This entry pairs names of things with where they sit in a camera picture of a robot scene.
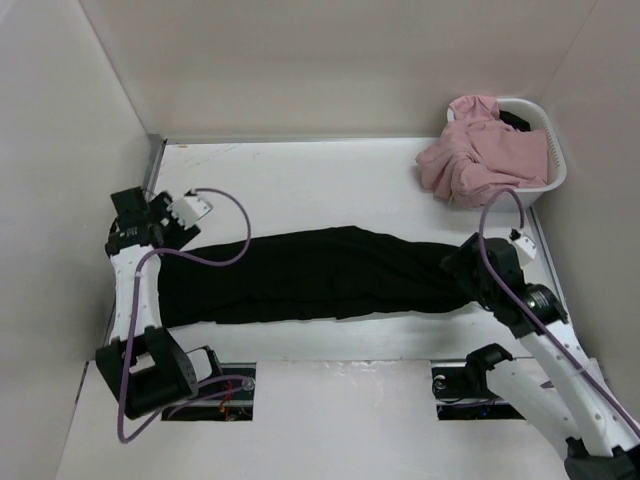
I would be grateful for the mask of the black trousers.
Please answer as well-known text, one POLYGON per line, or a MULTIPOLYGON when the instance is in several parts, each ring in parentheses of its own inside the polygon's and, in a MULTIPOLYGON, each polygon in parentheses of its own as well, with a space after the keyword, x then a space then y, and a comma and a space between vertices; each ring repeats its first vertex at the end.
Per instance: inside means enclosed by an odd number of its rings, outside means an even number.
POLYGON ((167 328, 346 319, 373 313, 449 313, 471 303, 442 260, 455 246, 411 242, 356 226, 251 240, 235 263, 213 267, 239 243, 164 256, 159 309, 167 328))

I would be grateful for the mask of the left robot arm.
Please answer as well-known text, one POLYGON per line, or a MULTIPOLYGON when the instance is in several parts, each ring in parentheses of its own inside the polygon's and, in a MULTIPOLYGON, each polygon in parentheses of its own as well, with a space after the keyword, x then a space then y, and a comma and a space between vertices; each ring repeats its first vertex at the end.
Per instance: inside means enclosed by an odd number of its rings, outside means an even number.
POLYGON ((116 281, 109 339, 95 354, 96 365, 124 415, 138 419, 197 392, 214 398, 224 373, 211 364, 194 369, 188 354, 162 325, 158 277, 161 250, 180 250, 200 229, 212 205, 194 192, 173 198, 162 192, 148 200, 140 187, 113 193, 116 218, 105 251, 116 281))

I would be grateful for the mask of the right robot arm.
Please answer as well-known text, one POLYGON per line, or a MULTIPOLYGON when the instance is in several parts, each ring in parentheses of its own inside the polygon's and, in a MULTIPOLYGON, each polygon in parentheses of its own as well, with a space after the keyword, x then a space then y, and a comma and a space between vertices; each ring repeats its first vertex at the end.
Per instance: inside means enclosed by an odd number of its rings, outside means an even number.
POLYGON ((461 289, 533 356, 552 386, 536 382, 498 344, 467 355, 464 384, 513 407, 554 448, 569 478, 636 479, 639 424, 585 354, 559 299, 525 280, 522 267, 536 254, 534 241, 512 230, 506 239, 473 234, 442 261, 461 289))

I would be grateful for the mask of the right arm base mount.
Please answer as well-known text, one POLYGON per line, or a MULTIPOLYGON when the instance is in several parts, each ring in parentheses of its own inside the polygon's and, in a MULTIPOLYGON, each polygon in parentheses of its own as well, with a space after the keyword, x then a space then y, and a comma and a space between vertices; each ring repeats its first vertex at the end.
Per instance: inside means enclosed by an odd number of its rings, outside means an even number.
POLYGON ((463 362, 431 365, 432 394, 442 421, 522 420, 522 415, 497 395, 463 362))

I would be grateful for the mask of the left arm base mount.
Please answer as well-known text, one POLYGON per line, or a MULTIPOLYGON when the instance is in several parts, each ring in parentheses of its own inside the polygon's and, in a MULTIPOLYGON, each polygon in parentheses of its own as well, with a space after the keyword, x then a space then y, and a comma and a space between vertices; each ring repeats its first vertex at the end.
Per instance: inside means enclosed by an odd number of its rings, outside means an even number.
POLYGON ((253 419, 257 365, 223 364, 223 374, 232 379, 199 389, 196 400, 186 407, 170 406, 161 414, 165 422, 234 422, 253 419))

